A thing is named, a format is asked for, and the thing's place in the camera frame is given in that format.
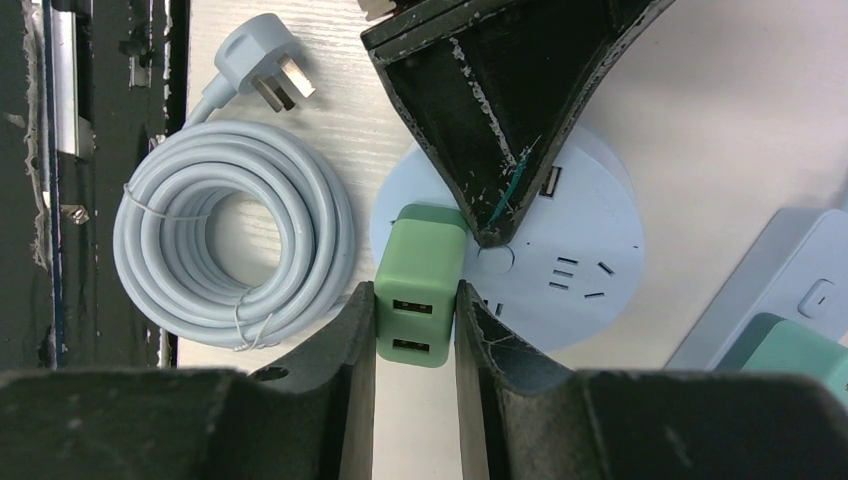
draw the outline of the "green charger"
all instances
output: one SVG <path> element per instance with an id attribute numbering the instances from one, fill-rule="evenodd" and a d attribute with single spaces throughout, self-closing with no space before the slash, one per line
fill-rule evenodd
<path id="1" fill-rule="evenodd" d="M 401 210 L 374 280 L 381 357 L 430 368 L 447 361 L 467 236 L 458 210 Z"/>
<path id="2" fill-rule="evenodd" d="M 771 313 L 751 319 L 718 369 L 807 375 L 848 405 L 848 348 Z"/>

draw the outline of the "power cord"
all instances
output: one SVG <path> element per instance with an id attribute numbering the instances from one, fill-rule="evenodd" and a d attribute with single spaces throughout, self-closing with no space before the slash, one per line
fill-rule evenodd
<path id="1" fill-rule="evenodd" d="M 278 76 L 307 95 L 295 39 L 273 14 L 236 29 L 215 57 L 219 74 L 185 127 L 155 148 L 125 186 L 113 233 L 118 276 L 157 325 L 237 350 L 277 344 L 327 314 L 353 270 L 347 194 L 324 157 L 294 135 L 247 121 L 206 122 L 237 94 L 259 91 L 289 109 Z M 251 287 L 225 274 L 206 244 L 207 218 L 236 192 L 259 199 L 280 231 L 280 263 Z"/>

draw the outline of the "plug prong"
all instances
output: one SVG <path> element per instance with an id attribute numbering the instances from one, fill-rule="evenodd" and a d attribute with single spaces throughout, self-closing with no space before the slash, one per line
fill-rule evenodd
<path id="1" fill-rule="evenodd" d="M 306 77 L 306 74 L 303 73 L 303 70 L 297 66 L 294 60 L 288 55 L 284 55 L 280 58 L 280 68 L 283 69 L 283 73 L 289 77 L 294 88 L 303 95 L 303 98 L 307 98 L 313 93 L 315 93 L 315 87 L 312 86 L 312 82 L 309 81 L 309 78 Z"/>
<path id="2" fill-rule="evenodd" d="M 266 78 L 253 77 L 251 83 L 253 83 L 253 88 L 262 95 L 262 98 L 268 102 L 268 105 L 275 112 L 279 113 L 283 108 L 286 110 L 294 108 L 294 100 L 288 96 L 285 90 L 283 90 L 283 86 L 273 76 Z"/>

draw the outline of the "gray cable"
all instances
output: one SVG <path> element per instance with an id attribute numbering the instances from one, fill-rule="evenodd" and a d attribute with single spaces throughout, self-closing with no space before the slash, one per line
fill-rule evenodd
<path id="1" fill-rule="evenodd" d="M 214 108 L 202 101 L 133 174 L 115 222 L 115 265 L 138 308 L 171 333 L 228 348 L 276 344 L 325 315 L 345 288 L 350 204 L 309 145 L 269 125 L 201 123 Z M 280 264 L 255 288 L 226 275 L 206 244 L 206 217 L 235 192 L 258 198 L 280 231 Z"/>

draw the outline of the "power plug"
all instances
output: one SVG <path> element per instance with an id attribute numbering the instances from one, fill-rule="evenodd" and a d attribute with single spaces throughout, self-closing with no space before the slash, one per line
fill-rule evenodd
<path id="1" fill-rule="evenodd" d="M 751 320 L 772 313 L 838 342 L 848 332 L 848 213 L 784 208 L 666 365 L 716 368 Z"/>
<path id="2" fill-rule="evenodd" d="M 447 361 L 466 237 L 459 210 L 401 210 L 374 279 L 381 357 L 422 367 Z"/>
<path id="3" fill-rule="evenodd" d="M 215 108 L 223 108 L 236 95 L 254 91 L 279 112 L 291 110 L 295 101 L 280 82 L 285 76 L 304 97 L 315 92 L 312 82 L 294 61 L 297 39 L 280 19 L 266 13 L 251 18 L 224 40 L 215 54 L 219 70 L 203 97 Z"/>

